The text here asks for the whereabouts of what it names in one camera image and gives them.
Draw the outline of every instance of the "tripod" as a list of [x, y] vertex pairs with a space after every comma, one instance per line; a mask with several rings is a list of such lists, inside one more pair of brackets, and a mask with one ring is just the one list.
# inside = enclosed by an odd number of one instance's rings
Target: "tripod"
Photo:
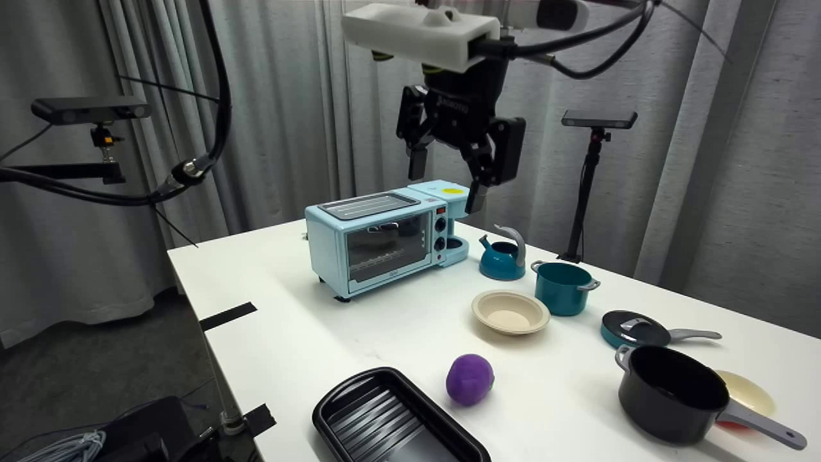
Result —
[[579, 240], [586, 234], [588, 199], [592, 189], [596, 167], [600, 162], [600, 145], [611, 141], [608, 127], [631, 127], [635, 123], [636, 123], [636, 113], [618, 113], [618, 114], [590, 114], [590, 113], [575, 113], [575, 110], [564, 113], [561, 125], [590, 127], [590, 141], [588, 141], [586, 171], [579, 182], [579, 198], [575, 204], [570, 244], [560, 253], [560, 258], [583, 262]]

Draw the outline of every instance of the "black saucepan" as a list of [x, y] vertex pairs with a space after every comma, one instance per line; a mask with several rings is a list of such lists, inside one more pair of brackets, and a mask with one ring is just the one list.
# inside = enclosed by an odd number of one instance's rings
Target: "black saucepan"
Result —
[[608, 311], [600, 318], [600, 335], [618, 348], [620, 344], [642, 345], [642, 344], [678, 344], [685, 338], [722, 338], [719, 330], [697, 330], [697, 329], [665, 329], [655, 318], [646, 318], [635, 311]]
[[758, 429], [794, 448], [805, 436], [731, 399], [724, 380], [705, 363], [665, 345], [618, 345], [624, 370], [618, 399], [624, 412], [643, 431], [672, 442], [701, 442], [713, 420]]

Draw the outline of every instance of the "toaster oven door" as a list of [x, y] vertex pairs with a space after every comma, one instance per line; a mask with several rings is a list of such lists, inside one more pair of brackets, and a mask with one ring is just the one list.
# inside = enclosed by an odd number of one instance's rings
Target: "toaster oven door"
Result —
[[386, 220], [350, 234], [350, 277], [357, 281], [429, 257], [429, 212]]

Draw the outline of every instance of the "light blue toaster oven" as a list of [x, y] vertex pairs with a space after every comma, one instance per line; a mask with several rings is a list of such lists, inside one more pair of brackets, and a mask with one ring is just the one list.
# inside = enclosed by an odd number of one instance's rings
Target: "light blue toaster oven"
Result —
[[466, 258], [466, 186], [433, 178], [305, 208], [310, 267], [339, 299]]

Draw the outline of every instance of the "white table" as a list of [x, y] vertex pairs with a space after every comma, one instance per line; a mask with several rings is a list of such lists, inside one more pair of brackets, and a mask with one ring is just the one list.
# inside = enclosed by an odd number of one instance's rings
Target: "white table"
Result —
[[[259, 229], [173, 248], [178, 277], [207, 318], [252, 299], [259, 311], [207, 330], [211, 348], [242, 411], [266, 403], [278, 425], [256, 439], [266, 460], [329, 460], [310, 412], [345, 377], [389, 363], [472, 431], [499, 462], [540, 460], [821, 460], [821, 340], [683, 297], [597, 267], [604, 284], [578, 318], [552, 318], [547, 330], [509, 338], [472, 321], [478, 293], [534, 293], [537, 273], [495, 281], [478, 272], [481, 229], [456, 225], [469, 258], [337, 303], [309, 262], [305, 222]], [[554, 253], [529, 245], [529, 262]], [[665, 326], [717, 329], [717, 345], [681, 352], [760, 381], [778, 403], [774, 417], [808, 436], [794, 451], [755, 431], [713, 425], [695, 445], [667, 445], [638, 433], [618, 406], [620, 370], [604, 344], [600, 315], [646, 312]], [[452, 406], [443, 377], [459, 354], [495, 366], [492, 392], [474, 408]]]

